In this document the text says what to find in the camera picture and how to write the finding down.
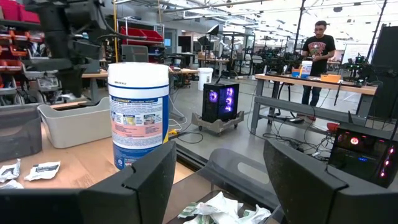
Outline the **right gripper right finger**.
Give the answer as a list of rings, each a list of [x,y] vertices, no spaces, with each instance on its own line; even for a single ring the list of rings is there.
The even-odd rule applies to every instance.
[[[263,157],[288,224],[398,224],[398,192],[276,140],[265,141]]]

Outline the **black upright panel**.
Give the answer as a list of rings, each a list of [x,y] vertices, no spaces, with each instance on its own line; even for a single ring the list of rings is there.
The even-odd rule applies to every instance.
[[[398,118],[398,26],[384,26],[377,40],[370,81],[382,82],[371,106],[371,115],[381,119]]]

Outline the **black slanted pole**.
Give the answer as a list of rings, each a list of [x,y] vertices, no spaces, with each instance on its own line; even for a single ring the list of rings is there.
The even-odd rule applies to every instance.
[[[367,59],[370,58],[371,53],[372,53],[372,51],[373,51],[374,42],[375,42],[375,39],[376,39],[376,34],[377,34],[378,30],[379,30],[379,25],[380,25],[380,23],[381,23],[381,19],[382,19],[382,16],[383,16],[383,14],[384,14],[384,10],[385,10],[385,8],[386,8],[387,2],[388,2],[388,0],[384,0],[383,5],[381,6],[381,11],[380,11],[380,13],[379,13],[379,19],[378,19],[378,21],[377,21],[376,28],[375,28],[375,30],[374,30],[374,34],[373,34],[373,37],[372,37],[372,39],[371,39],[371,43],[370,43],[370,45],[369,45],[368,54],[367,54],[367,56],[366,56]]]

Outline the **red storage bin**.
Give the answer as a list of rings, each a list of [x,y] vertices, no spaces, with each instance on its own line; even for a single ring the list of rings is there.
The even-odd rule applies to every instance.
[[[146,41],[160,43],[164,41],[164,38],[157,31],[145,29],[142,29],[141,31],[145,35]]]
[[[37,13],[30,12],[25,9],[23,4],[19,5],[19,12],[22,22],[40,23],[40,19]]]
[[[0,7],[4,19],[12,21],[20,20],[19,3],[15,0],[0,0]]]
[[[147,36],[142,29],[130,28],[130,27],[120,27],[119,31],[121,34],[128,36],[131,40],[146,40]]]

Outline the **person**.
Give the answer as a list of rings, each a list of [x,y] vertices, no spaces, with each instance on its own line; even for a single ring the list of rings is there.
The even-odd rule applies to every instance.
[[[312,61],[310,76],[321,77],[326,73],[327,61],[335,55],[335,40],[333,36],[325,34],[327,28],[326,21],[315,23],[314,36],[309,37],[303,47],[302,55],[306,60]],[[317,86],[303,86],[302,104],[316,106],[321,88]]]

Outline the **shelving with parts bins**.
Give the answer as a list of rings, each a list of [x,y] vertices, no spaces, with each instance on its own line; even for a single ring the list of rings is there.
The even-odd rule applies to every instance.
[[[75,101],[77,97],[63,88],[55,70],[40,72],[22,63],[49,57],[37,23],[0,19],[0,106]]]

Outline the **black PC tower RGB fans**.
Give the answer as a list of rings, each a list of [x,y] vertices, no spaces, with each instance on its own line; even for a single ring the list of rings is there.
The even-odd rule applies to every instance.
[[[201,118],[213,123],[237,117],[239,84],[206,83],[203,86]]]

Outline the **white plastic bin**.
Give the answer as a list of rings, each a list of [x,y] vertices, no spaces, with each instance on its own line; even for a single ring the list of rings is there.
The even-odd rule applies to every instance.
[[[64,149],[112,135],[109,98],[95,106],[57,111],[49,105],[38,106],[47,138],[53,147]]]

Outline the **grey chair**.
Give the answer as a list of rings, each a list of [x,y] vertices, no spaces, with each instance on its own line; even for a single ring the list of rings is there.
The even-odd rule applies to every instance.
[[[121,59],[122,62],[148,62],[148,48],[141,45],[122,45]]]

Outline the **Lysol wipes canister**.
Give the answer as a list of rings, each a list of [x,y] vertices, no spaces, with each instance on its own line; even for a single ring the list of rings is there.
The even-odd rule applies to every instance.
[[[108,93],[114,165],[122,170],[169,140],[169,67],[112,63]]]

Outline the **orange box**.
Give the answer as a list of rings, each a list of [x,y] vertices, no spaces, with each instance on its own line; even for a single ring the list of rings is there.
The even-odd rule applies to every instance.
[[[341,75],[321,74],[320,80],[327,83],[339,83],[341,80]]]

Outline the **white bucket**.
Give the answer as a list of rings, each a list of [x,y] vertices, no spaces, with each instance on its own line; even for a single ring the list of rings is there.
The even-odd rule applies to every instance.
[[[211,83],[211,78],[213,74],[213,69],[212,68],[198,68],[198,90],[203,91],[204,89],[204,84],[206,83]]]

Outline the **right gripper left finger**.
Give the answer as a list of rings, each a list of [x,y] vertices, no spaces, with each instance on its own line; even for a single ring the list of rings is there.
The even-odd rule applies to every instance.
[[[0,190],[0,224],[162,224],[176,157],[169,141],[87,189]]]

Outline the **black PC tower blue light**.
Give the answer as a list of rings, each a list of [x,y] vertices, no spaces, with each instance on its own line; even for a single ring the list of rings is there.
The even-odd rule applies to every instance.
[[[336,129],[328,164],[387,188],[398,173],[398,134],[341,124]]]

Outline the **wooden workbench grey frame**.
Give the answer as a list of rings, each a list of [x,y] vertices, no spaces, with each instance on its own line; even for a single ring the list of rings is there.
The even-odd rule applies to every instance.
[[[348,83],[340,85],[338,83],[321,82],[315,79],[294,78],[290,75],[257,74],[255,75],[255,78],[257,80],[257,85],[254,94],[254,107],[252,109],[252,120],[250,127],[250,132],[252,134],[256,133],[258,121],[260,119],[267,119],[269,124],[271,124],[273,121],[277,121],[276,118],[274,119],[270,117],[270,115],[274,114],[274,111],[276,109],[282,109],[285,111],[301,113],[305,115],[314,115],[316,118],[334,121],[336,123],[347,123],[349,121],[349,115],[347,112],[312,107],[309,105],[303,105],[301,103],[294,103],[291,101],[278,99],[279,84],[281,82],[296,85],[315,86],[329,90],[348,91],[360,94],[360,102],[357,107],[356,113],[352,115],[352,121],[354,124],[362,126],[366,124],[368,114],[371,110],[373,98],[376,92],[380,89],[379,87],[369,85],[356,87],[353,85],[349,85]],[[266,80],[272,80],[274,82],[272,95],[270,97],[263,95],[264,82]]]

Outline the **white printed first aid packet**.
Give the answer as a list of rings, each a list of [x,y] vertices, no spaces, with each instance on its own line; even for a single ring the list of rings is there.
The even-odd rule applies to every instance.
[[[21,160],[17,159],[15,164],[4,165],[0,168],[0,183],[7,180],[17,179],[20,174]]]
[[[0,190],[6,189],[23,189],[24,186],[18,183],[16,180],[10,180],[6,184],[0,185]]]
[[[26,181],[34,181],[40,179],[52,179],[56,176],[59,168],[60,161],[57,162],[45,162],[41,164],[33,165],[27,176],[24,177]]]

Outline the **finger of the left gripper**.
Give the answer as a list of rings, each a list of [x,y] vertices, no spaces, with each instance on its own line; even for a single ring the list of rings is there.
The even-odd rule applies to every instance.
[[[68,90],[74,96],[77,96],[77,77],[75,70],[59,70],[56,77],[62,82],[65,90]]]
[[[83,72],[84,72],[84,69],[82,69],[82,68],[75,70],[74,93],[82,93],[82,91],[83,91],[83,84],[82,84]]]

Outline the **black pole stand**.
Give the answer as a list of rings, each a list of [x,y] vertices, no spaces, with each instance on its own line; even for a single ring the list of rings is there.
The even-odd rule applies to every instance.
[[[303,15],[303,11],[305,8],[305,1],[306,0],[302,0],[302,2],[301,2],[300,13],[299,13],[299,18],[298,18],[298,23],[297,23],[297,30],[296,30],[295,41],[294,41],[294,47],[293,47],[294,53],[296,52],[297,44],[299,41],[299,33],[300,33],[300,28],[301,28],[302,15]]]

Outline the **white blue wipes tub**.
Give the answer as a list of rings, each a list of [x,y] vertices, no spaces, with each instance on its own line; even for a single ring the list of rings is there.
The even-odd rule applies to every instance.
[[[311,60],[303,60],[300,66],[300,77],[308,78],[312,71],[313,62]]]

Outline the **crumpled white wipe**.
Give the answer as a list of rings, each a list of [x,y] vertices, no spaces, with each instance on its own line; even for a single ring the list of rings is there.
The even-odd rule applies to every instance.
[[[243,203],[226,198],[223,192],[207,202],[192,202],[187,205],[177,218],[187,219],[183,224],[263,224],[271,212],[256,205],[255,211],[245,210],[240,217],[238,210]]]

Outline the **black power strip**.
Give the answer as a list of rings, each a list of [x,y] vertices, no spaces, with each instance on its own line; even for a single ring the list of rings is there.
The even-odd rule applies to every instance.
[[[295,124],[299,124],[299,123],[304,122],[304,119],[299,118],[299,117],[275,116],[275,117],[273,117],[273,119],[278,119],[278,120],[281,120],[281,121],[287,121],[287,122],[295,123]]]

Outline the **whiteboard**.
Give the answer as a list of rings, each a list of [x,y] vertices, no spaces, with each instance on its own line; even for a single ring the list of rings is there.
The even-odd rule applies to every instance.
[[[367,56],[369,52],[369,44],[346,44],[341,59],[341,63],[348,63],[349,59],[354,60],[357,56]]]

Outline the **grey dolly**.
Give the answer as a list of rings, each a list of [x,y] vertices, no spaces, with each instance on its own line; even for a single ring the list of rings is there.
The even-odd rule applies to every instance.
[[[202,118],[197,113],[192,113],[192,124],[198,126],[199,131],[206,129],[211,131],[212,133],[217,134],[218,136],[220,136],[224,130],[230,127],[236,129],[238,127],[238,124],[243,121],[244,121],[244,111],[239,111],[237,113],[237,117],[231,120],[222,121],[220,119],[217,119],[212,123],[209,121],[202,120]]]

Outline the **black station frame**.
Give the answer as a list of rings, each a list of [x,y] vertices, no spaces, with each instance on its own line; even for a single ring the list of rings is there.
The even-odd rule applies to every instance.
[[[211,67],[217,77],[241,78],[253,74],[252,55],[256,36],[251,33],[222,31],[219,25],[205,34],[203,67]]]

